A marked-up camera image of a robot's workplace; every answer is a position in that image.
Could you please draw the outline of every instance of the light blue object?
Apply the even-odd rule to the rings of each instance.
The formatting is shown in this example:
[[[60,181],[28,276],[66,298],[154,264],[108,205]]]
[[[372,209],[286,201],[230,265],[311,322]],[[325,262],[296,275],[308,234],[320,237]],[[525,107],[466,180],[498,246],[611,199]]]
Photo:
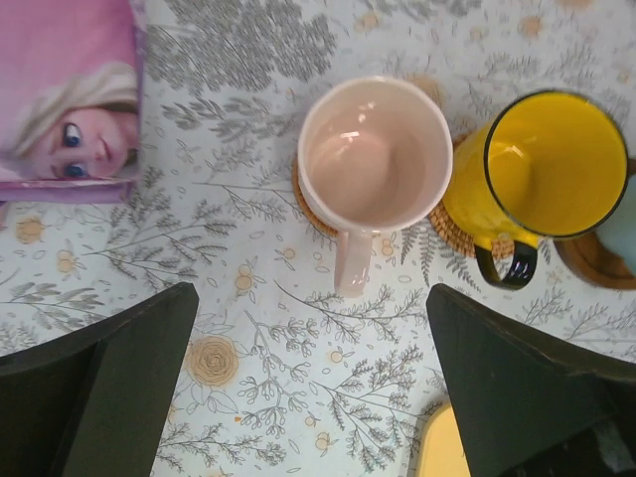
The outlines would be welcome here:
[[[623,200],[596,229],[596,235],[605,248],[620,256],[636,275],[636,175],[629,178]]]

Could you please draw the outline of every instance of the character face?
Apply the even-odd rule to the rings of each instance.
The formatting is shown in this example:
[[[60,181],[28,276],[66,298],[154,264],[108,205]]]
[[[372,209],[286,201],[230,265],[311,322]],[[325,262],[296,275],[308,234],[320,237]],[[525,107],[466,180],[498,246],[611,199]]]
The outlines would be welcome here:
[[[98,107],[67,112],[25,157],[40,179],[103,178],[137,147],[137,115]]]

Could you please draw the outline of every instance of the coaster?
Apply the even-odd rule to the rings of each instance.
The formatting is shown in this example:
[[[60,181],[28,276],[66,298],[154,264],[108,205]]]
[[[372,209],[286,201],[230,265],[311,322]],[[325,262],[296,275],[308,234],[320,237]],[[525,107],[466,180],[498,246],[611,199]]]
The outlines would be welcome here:
[[[567,268],[582,280],[616,290],[636,289],[636,277],[620,256],[603,246],[594,232],[579,238],[555,240],[555,247]]]
[[[295,158],[294,163],[291,166],[291,184],[294,188],[294,196],[296,196],[296,202],[298,203],[300,210],[305,215],[309,223],[314,226],[319,232],[322,232],[323,234],[330,237],[335,237],[338,234],[338,231],[332,229],[327,224],[318,219],[309,209],[309,206],[305,202],[305,198],[302,197],[302,192],[300,192],[300,185],[298,184],[298,161]]]
[[[462,134],[453,140],[453,146],[457,146],[468,136]],[[430,224],[437,234],[455,251],[475,257],[475,243],[473,236],[461,230],[450,218],[444,204],[440,202],[428,215]],[[515,252],[515,244],[512,240],[493,240],[493,257],[498,260],[512,256]]]

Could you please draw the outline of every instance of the woven coaster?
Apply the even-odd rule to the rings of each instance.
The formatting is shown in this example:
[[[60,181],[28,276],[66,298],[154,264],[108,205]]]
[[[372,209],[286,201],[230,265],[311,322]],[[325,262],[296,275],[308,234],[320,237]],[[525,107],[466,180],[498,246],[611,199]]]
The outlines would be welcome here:
[[[453,140],[453,146],[457,146],[468,136],[463,134]],[[461,230],[450,218],[443,203],[437,204],[428,215],[430,224],[437,234],[454,250],[472,258],[475,257],[475,243],[473,236]],[[512,240],[493,240],[493,257],[495,259],[511,256],[515,251]]]
[[[320,219],[318,219],[313,212],[309,210],[309,206],[305,202],[305,198],[302,197],[302,192],[300,192],[300,185],[298,184],[298,161],[294,158],[294,163],[291,166],[291,184],[294,188],[294,196],[296,196],[296,202],[298,206],[300,206],[300,210],[305,215],[307,220],[314,226],[318,231],[326,234],[330,237],[335,237],[338,234],[338,231],[332,229],[325,223],[323,223]]]

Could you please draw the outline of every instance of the blonde hair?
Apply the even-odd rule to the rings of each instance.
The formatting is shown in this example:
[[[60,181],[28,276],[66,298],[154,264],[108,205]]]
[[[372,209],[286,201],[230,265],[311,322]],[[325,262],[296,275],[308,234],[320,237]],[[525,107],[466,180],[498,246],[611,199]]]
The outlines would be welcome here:
[[[127,105],[136,111],[137,72],[126,63],[109,63],[92,75],[76,75],[52,86],[23,107],[18,115],[10,155],[22,157],[71,109]]]

